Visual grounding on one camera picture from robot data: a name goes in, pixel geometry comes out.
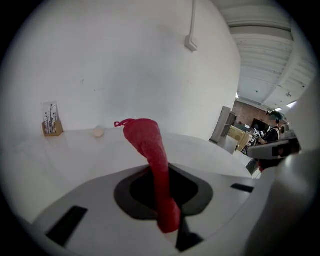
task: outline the black hole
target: black hole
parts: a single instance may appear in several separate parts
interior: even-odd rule
[[[169,175],[171,196],[181,209],[182,205],[198,193],[198,186],[193,181],[172,169],[169,169]],[[156,210],[153,181],[153,173],[149,171],[146,175],[132,182],[130,194],[139,203]]]
[[[248,193],[251,193],[254,190],[254,188],[252,186],[242,185],[242,184],[238,184],[238,183],[233,184],[231,186],[231,188],[236,189],[236,190],[241,190],[244,192],[248,192]]]

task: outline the red cloth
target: red cloth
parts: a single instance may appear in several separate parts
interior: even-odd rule
[[[179,229],[181,211],[170,194],[169,166],[158,124],[150,119],[126,119],[115,122],[124,126],[124,137],[143,155],[152,169],[157,223],[163,233]]]
[[[259,166],[259,171],[262,173],[262,172],[264,171],[264,169],[261,167],[261,162],[258,161],[258,164],[257,164],[257,165]]]

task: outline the white ball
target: white ball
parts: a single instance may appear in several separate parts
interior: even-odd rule
[[[93,129],[93,136],[99,138],[105,134],[105,130],[101,126],[97,126]]]

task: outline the white pipe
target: white pipe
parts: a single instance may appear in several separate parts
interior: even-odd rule
[[[196,0],[192,0],[192,17],[191,17],[190,35],[194,34],[195,21],[196,21]]]

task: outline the white tabletop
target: white tabletop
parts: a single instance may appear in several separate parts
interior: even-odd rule
[[[208,141],[162,134],[168,161],[209,173],[251,178],[238,159]],[[77,186],[148,164],[125,139],[122,128],[66,131],[26,141],[1,157],[1,185],[12,210],[29,222]]]

